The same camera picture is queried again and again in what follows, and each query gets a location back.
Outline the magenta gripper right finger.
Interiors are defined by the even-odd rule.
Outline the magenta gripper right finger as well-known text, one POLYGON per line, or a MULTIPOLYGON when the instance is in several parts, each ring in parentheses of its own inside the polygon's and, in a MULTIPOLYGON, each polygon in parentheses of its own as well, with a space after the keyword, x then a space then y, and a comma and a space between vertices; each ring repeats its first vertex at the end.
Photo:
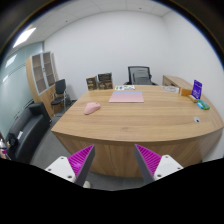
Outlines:
POLYGON ((161 156, 138 144, 134 146, 134 155, 146 184, 182 169, 182 166, 170 155, 161 156))

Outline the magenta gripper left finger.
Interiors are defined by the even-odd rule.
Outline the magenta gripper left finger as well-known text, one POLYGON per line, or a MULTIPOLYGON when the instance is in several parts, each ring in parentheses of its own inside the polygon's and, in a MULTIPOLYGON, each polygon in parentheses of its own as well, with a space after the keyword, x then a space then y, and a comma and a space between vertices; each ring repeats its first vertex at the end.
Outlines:
POLYGON ((94 157, 95 146, 90 145, 69 157, 60 156, 46 168, 46 171, 81 187, 90 187, 91 184, 86 177, 94 157))

